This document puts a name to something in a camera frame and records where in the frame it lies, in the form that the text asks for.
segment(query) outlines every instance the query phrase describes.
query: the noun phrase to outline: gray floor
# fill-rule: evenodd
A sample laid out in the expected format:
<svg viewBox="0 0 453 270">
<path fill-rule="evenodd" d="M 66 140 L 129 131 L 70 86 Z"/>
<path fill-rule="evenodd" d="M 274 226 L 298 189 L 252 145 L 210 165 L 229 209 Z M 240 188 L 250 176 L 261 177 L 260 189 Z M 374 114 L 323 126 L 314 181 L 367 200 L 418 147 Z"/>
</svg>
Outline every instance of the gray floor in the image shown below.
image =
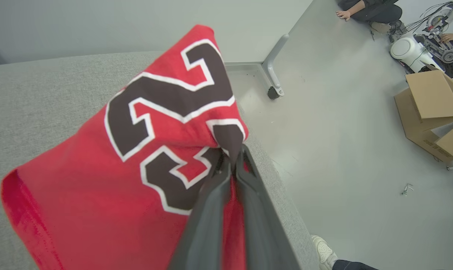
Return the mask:
<svg viewBox="0 0 453 270">
<path fill-rule="evenodd" d="M 407 87 L 388 41 L 315 0 L 276 60 L 285 97 L 258 66 L 229 67 L 250 128 L 311 234 L 381 270 L 453 270 L 453 171 L 405 138 Z M 408 196 L 400 193 L 413 184 Z"/>
</svg>

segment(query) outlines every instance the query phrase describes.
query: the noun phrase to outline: person's hand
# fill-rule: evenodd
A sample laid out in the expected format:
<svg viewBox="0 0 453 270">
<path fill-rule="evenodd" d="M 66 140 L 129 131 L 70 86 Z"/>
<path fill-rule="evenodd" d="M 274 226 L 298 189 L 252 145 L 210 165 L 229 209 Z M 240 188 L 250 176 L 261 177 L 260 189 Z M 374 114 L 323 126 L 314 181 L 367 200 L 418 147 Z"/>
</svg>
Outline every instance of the person's hand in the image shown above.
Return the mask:
<svg viewBox="0 0 453 270">
<path fill-rule="evenodd" d="M 350 20 L 350 17 L 351 17 L 351 14 L 348 10 L 345 10 L 345 11 L 339 10 L 336 12 L 336 15 L 338 17 L 340 17 L 340 19 L 345 19 L 345 21 L 347 21 L 347 22 L 348 22 L 348 20 Z"/>
<path fill-rule="evenodd" d="M 439 40 L 441 43 L 453 41 L 453 34 L 443 34 Z"/>
</svg>

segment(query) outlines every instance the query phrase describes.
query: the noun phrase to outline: sitting person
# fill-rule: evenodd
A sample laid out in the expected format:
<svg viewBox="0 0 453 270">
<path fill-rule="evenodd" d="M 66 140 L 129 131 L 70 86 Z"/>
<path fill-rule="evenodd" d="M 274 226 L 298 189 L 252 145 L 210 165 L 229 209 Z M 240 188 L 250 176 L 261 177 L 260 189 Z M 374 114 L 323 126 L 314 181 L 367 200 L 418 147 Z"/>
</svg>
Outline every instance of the sitting person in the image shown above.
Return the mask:
<svg viewBox="0 0 453 270">
<path fill-rule="evenodd" d="M 336 12 L 340 19 L 368 22 L 380 32 L 387 33 L 393 23 L 402 16 L 402 9 L 393 5 L 398 0 L 342 0 L 338 5 L 343 9 Z"/>
</svg>

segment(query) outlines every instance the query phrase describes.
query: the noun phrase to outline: shoe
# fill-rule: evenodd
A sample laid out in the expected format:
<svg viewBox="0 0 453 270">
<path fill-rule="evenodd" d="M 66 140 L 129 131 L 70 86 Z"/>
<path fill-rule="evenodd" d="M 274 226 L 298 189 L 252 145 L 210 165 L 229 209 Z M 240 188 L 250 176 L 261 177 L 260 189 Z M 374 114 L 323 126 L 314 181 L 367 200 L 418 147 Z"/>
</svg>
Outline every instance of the shoe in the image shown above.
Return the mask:
<svg viewBox="0 0 453 270">
<path fill-rule="evenodd" d="M 338 257 L 333 250 L 326 244 L 323 238 L 312 235 L 312 241 L 317 249 L 320 270 L 332 270 Z"/>
<path fill-rule="evenodd" d="M 380 22 L 372 22 L 370 26 L 372 27 L 372 29 L 381 34 L 386 34 L 392 29 L 391 25 L 381 24 Z"/>
<path fill-rule="evenodd" d="M 407 32 L 407 29 L 405 27 L 405 25 L 403 24 L 402 21 L 400 20 L 396 20 L 396 21 L 393 21 L 393 22 L 390 22 L 389 25 L 391 26 L 391 34 L 393 35 L 403 35 Z"/>
</svg>

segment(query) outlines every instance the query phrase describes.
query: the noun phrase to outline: red fabric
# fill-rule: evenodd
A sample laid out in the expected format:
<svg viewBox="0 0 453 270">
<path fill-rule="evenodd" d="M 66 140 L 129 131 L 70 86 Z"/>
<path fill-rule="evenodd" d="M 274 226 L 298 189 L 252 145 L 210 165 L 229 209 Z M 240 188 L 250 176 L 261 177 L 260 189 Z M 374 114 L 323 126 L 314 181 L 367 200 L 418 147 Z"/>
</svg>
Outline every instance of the red fabric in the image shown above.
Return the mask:
<svg viewBox="0 0 453 270">
<path fill-rule="evenodd" d="M 203 82 L 201 68 L 186 70 L 180 56 L 203 39 L 216 46 L 211 29 L 194 27 L 145 71 Z M 105 106 L 75 135 L 3 179 L 5 212 L 41 270 L 165 269 L 188 216 L 164 210 L 159 193 L 142 183 L 139 164 L 167 145 L 188 162 L 179 171 L 191 180 L 205 170 L 193 156 L 204 146 L 218 147 L 207 120 L 238 119 L 248 133 L 236 103 L 184 124 L 142 104 L 134 108 L 137 116 L 150 114 L 155 139 L 129 159 L 122 161 L 109 140 Z M 243 209 L 232 184 L 224 211 L 225 270 L 246 268 L 243 227 Z"/>
</svg>

